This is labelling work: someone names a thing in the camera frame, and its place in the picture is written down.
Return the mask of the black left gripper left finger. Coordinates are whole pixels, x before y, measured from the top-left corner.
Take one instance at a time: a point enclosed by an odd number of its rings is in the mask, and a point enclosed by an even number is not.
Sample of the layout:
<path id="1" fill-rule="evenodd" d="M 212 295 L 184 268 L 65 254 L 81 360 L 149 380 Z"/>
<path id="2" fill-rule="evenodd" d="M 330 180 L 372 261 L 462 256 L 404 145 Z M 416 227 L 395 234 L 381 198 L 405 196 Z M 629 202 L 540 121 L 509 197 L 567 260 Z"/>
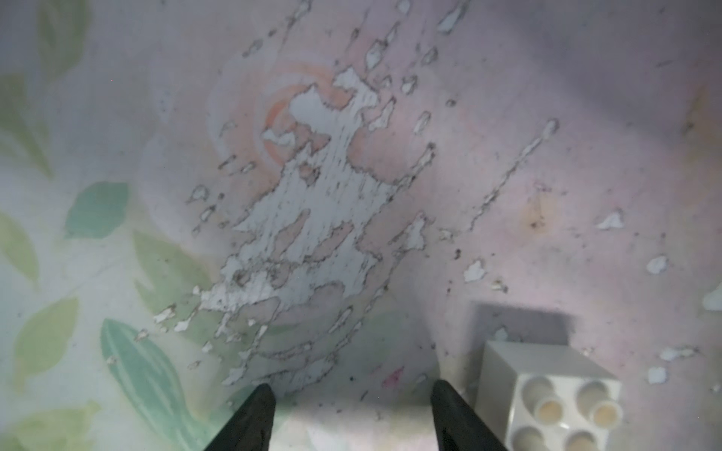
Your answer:
<path id="1" fill-rule="evenodd" d="M 268 451 L 275 414 L 276 396 L 268 383 L 262 383 L 219 430 L 205 451 Z"/>

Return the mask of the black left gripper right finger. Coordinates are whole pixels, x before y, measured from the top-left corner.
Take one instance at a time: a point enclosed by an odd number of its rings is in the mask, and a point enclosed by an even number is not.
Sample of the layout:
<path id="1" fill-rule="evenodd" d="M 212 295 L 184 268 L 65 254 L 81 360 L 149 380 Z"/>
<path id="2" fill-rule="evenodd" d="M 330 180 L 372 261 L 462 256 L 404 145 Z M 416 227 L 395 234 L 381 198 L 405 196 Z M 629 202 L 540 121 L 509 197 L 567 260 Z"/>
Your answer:
<path id="1" fill-rule="evenodd" d="M 432 386 L 431 406 L 439 451 L 507 450 L 447 381 Z"/>

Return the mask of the white lego brick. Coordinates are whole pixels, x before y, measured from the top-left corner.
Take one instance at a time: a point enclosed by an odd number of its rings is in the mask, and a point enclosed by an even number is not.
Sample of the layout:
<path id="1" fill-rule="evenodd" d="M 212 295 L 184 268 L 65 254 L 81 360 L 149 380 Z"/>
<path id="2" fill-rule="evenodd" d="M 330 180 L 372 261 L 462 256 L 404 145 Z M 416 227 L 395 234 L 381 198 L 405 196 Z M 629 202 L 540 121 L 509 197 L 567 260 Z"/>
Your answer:
<path id="1" fill-rule="evenodd" d="M 622 383 L 571 347 L 489 341 L 475 412 L 509 450 L 605 450 Z"/>

